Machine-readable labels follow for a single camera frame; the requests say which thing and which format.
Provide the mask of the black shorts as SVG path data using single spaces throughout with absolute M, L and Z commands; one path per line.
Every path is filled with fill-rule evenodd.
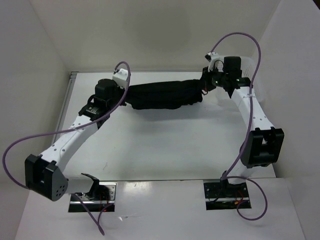
M 202 102 L 206 87 L 199 79 L 137 84 L 129 87 L 125 102 L 135 110 L 175 110 Z

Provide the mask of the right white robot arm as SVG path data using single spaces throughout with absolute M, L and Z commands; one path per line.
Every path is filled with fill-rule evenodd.
M 237 162 L 220 179 L 219 191 L 225 197 L 238 192 L 256 170 L 266 168 L 279 159 L 284 131 L 276 128 L 264 113 L 253 88 L 253 78 L 242 71 L 239 56 L 219 56 L 209 52 L 209 64 L 202 70 L 205 90 L 222 88 L 238 108 L 247 128 Z

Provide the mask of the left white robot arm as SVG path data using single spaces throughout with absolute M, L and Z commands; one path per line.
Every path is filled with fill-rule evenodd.
M 64 194 L 82 193 L 94 200 L 100 194 L 99 180 L 88 174 L 65 176 L 64 170 L 77 150 L 123 105 L 129 80 L 113 77 L 98 81 L 85 106 L 69 129 L 38 156 L 29 155 L 25 162 L 25 185 L 51 201 L 59 200 Z

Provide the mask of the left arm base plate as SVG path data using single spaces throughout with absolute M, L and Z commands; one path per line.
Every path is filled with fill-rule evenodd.
M 102 182 L 95 193 L 76 193 L 75 196 L 70 197 L 68 212 L 86 212 L 81 201 L 90 212 L 114 212 L 116 204 L 116 190 L 116 182 Z

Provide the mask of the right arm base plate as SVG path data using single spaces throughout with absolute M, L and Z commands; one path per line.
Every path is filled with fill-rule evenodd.
M 251 209 L 246 183 L 230 184 L 214 179 L 203 182 L 206 210 Z

